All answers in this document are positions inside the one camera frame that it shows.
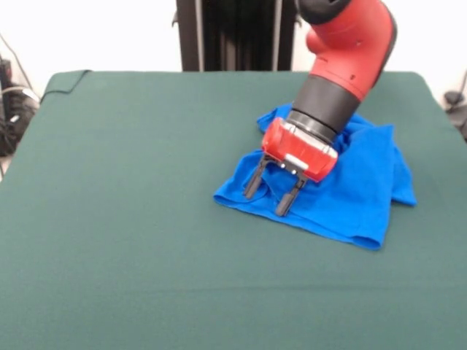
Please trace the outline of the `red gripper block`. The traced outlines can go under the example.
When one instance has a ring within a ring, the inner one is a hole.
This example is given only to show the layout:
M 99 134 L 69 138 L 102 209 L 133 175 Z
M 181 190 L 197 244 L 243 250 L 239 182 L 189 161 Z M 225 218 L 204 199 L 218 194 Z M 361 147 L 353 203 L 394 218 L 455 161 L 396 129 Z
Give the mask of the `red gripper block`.
M 258 166 L 244 189 L 243 195 L 251 199 L 262 182 L 262 174 L 272 158 L 278 164 L 285 164 L 297 176 L 292 189 L 282 196 L 275 209 L 279 217 L 285 216 L 299 192 L 306 184 L 306 178 L 314 182 L 322 181 L 333 169 L 338 160 L 337 151 L 321 140 L 310 136 L 294 124 L 280 117 L 273 119 L 266 129 L 261 142 L 262 155 Z

